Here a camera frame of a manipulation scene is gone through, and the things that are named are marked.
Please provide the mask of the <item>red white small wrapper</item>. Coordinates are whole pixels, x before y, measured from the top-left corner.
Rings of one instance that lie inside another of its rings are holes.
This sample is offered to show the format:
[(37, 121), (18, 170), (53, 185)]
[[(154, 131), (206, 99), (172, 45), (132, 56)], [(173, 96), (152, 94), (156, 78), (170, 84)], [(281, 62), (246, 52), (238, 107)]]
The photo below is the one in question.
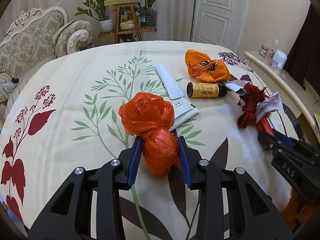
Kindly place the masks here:
[(272, 93), (263, 102), (257, 105), (255, 113), (257, 122), (260, 121), (268, 113), (283, 110), (283, 103), (280, 98), (279, 92)]

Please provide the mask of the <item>dark red bag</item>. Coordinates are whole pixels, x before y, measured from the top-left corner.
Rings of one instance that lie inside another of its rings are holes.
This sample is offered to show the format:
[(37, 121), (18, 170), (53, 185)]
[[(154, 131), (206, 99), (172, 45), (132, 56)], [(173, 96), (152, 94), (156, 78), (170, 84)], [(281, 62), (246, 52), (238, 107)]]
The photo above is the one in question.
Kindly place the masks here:
[(257, 105), (266, 99), (265, 88), (259, 87), (249, 83), (244, 85), (245, 95), (240, 96), (240, 99), (245, 103), (242, 106), (242, 115), (237, 119), (237, 126), (246, 128), (247, 126), (254, 126), (257, 123), (256, 111)]

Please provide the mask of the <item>brown yellow-label bottle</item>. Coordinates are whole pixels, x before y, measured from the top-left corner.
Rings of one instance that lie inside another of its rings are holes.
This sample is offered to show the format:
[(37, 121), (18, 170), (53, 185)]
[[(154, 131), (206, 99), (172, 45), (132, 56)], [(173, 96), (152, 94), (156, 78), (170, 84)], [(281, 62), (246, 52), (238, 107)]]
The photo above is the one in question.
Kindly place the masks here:
[(219, 83), (190, 82), (186, 87), (189, 98), (219, 98), (227, 95), (227, 88)]

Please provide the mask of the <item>orange snack bag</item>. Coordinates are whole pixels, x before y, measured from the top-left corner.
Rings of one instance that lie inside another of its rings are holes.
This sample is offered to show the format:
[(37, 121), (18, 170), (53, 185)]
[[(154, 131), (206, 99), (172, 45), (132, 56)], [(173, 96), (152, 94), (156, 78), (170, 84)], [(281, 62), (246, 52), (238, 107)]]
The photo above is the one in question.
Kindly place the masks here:
[(188, 49), (185, 64), (189, 76), (203, 83), (222, 83), (231, 80), (227, 65), (218, 59), (211, 59), (207, 54)]

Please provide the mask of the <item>red-orange plastic bag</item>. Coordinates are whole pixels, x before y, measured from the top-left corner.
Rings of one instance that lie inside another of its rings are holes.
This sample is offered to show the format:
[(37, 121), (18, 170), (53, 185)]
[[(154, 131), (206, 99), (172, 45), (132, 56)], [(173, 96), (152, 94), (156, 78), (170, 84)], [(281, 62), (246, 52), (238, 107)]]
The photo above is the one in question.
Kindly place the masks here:
[(169, 129), (174, 125), (175, 113), (171, 102), (155, 94), (139, 92), (119, 107), (125, 132), (140, 136), (143, 141), (144, 162), (156, 177), (168, 175), (177, 164), (179, 143)]

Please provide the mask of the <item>cream tv cabinet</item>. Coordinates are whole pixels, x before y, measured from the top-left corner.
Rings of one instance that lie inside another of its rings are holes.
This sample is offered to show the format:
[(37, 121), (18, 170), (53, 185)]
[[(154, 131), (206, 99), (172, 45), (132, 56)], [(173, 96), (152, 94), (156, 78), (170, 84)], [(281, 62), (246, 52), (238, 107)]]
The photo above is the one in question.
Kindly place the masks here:
[(308, 81), (302, 87), (287, 71), (274, 69), (267, 64), (267, 58), (257, 51), (245, 52), (246, 62), (272, 91), (278, 91), (282, 102), (289, 107), (300, 124), (306, 141), (317, 145), (314, 114), (319, 114), (319, 95)]

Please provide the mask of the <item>clear spray bottle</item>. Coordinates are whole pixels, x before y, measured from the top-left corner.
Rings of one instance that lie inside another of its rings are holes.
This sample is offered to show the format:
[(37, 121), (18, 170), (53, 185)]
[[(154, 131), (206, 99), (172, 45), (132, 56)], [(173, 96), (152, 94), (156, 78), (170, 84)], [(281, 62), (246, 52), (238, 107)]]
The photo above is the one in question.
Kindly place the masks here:
[(274, 57), (274, 54), (276, 52), (277, 47), (279, 46), (279, 41), (278, 40), (274, 40), (273, 46), (270, 50), (270, 53), (268, 55), (268, 64), (271, 66), (272, 65), (272, 60)]

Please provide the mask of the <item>dark television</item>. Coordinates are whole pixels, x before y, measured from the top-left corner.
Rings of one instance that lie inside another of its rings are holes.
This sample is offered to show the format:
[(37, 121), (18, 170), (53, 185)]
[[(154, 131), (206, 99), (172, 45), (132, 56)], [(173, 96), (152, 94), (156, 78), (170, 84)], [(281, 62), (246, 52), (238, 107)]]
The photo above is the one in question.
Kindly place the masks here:
[(317, 93), (319, 93), (319, 28), (319, 14), (311, 5), (284, 65), (284, 69), (297, 83), (304, 86), (304, 81), (308, 81)]

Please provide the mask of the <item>white jug container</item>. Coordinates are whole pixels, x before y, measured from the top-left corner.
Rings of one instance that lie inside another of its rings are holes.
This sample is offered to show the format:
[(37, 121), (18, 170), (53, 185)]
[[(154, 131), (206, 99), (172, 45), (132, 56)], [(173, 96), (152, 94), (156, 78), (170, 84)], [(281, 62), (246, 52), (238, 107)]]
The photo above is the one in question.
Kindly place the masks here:
[(274, 69), (283, 69), (283, 66), (285, 64), (285, 62), (287, 61), (287, 55), (277, 49), (275, 52), (274, 52), (274, 56), (272, 57), (272, 63), (271, 63), (271, 67), (274, 68)]

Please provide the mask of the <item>white green-print packet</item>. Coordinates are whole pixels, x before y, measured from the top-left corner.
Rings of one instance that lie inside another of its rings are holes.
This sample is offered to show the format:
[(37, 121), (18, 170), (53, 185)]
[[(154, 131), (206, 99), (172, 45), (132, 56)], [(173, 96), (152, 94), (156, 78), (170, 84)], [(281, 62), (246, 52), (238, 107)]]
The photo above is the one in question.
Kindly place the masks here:
[(169, 129), (172, 132), (174, 129), (178, 128), (180, 125), (188, 121), (193, 116), (197, 115), (200, 111), (193, 104), (191, 104), (185, 98), (169, 100), (174, 108), (174, 125)]

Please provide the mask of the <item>small tin can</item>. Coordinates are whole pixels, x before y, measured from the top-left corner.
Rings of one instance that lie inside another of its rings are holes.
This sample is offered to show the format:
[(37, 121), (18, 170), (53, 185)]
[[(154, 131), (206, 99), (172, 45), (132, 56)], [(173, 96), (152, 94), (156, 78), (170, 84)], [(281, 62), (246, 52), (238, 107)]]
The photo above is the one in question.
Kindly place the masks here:
[(259, 55), (261, 55), (263, 57), (267, 57), (268, 50), (269, 50), (268, 46), (262, 44), (261, 48), (260, 48), (260, 51), (259, 51)]

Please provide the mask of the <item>floral cream tablecloth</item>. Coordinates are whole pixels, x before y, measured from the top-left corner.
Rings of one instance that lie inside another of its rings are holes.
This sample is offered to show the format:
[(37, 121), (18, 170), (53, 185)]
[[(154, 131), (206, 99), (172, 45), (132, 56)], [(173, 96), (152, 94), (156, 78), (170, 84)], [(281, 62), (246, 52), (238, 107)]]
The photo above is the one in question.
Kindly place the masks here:
[[(92, 170), (132, 146), (119, 115), (137, 93), (168, 100), (157, 74), (163, 65), (185, 90), (192, 81), (185, 63), (188, 50), (225, 62), (232, 77), (264, 88), (244, 61), (219, 45), (177, 41), (114, 44), (88, 49), (46, 63), (15, 101), (1, 132), (1, 197), (13, 223), (26, 232), (48, 200), (77, 167)], [(239, 96), (190, 99), (173, 134), (216, 166), (243, 167), (279, 210), (291, 186), (272, 167), (254, 126), (239, 128)]]

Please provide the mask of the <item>white panel door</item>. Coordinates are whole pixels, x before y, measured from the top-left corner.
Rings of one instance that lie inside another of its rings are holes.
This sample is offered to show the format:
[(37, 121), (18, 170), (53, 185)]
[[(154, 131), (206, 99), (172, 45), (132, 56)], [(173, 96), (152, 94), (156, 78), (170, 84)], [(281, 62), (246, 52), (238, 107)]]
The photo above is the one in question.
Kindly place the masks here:
[(195, 0), (193, 42), (220, 45), (237, 53), (250, 0)]

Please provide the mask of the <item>white power strip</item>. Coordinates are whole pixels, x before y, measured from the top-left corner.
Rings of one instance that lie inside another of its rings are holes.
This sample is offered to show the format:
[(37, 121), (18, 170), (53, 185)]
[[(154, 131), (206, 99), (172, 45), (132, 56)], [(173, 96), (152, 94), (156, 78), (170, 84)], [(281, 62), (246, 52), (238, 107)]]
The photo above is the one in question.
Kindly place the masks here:
[(1, 88), (15, 88), (17, 84), (19, 83), (19, 79), (16, 77), (13, 77), (10, 81), (1, 82)]

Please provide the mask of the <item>white curtain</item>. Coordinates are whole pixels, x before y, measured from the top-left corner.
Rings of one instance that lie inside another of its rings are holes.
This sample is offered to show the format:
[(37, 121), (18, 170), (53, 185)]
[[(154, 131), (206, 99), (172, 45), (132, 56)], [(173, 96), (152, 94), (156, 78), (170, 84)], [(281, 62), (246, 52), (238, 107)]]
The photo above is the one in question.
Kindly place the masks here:
[[(85, 0), (1, 0), (6, 9), (1, 14), (1, 37), (9, 29), (22, 11), (32, 8), (47, 9), (58, 5), (65, 9), (67, 18), (72, 21), (77, 7), (82, 6)], [(143, 33), (142, 39), (190, 41), (193, 35), (193, 20), (195, 0), (156, 0), (152, 6), (157, 11), (157, 31)]]

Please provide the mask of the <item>ornate patterned sofa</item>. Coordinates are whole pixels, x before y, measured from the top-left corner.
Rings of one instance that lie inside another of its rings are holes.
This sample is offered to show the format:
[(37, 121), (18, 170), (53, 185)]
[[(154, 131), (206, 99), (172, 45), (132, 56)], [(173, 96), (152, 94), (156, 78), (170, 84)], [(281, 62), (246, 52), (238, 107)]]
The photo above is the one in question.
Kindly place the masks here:
[(19, 79), (15, 88), (1, 88), (1, 124), (22, 89), (44, 64), (91, 48), (93, 36), (89, 21), (68, 21), (62, 7), (21, 12), (1, 41), (1, 82)]

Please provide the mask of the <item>wooden plant stand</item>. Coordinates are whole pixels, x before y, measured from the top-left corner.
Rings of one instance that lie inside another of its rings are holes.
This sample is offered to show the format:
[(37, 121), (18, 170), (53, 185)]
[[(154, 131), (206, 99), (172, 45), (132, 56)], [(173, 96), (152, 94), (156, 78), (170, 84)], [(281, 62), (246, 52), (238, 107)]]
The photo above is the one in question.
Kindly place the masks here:
[[(155, 33), (157, 31), (156, 27), (141, 27), (139, 25), (139, 17), (136, 14), (135, 7), (137, 3), (124, 3), (114, 5), (116, 10), (116, 18), (114, 20), (114, 30), (110, 32), (102, 32), (98, 35), (99, 38), (111, 37), (114, 38), (114, 43), (117, 44), (121, 40), (124, 41), (126, 38), (128, 41), (137, 39), (142, 41), (141, 33)], [(128, 10), (127, 20), (120, 13), (121, 9)]]

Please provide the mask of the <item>plant in white pot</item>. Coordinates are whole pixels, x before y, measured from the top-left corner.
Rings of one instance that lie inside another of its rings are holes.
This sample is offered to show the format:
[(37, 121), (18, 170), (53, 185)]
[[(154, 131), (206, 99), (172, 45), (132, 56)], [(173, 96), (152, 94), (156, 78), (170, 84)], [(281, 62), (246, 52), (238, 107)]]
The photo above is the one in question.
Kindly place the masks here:
[(82, 4), (84, 7), (77, 7), (75, 16), (87, 15), (99, 21), (102, 33), (114, 31), (114, 19), (109, 15), (105, 0), (85, 0)]

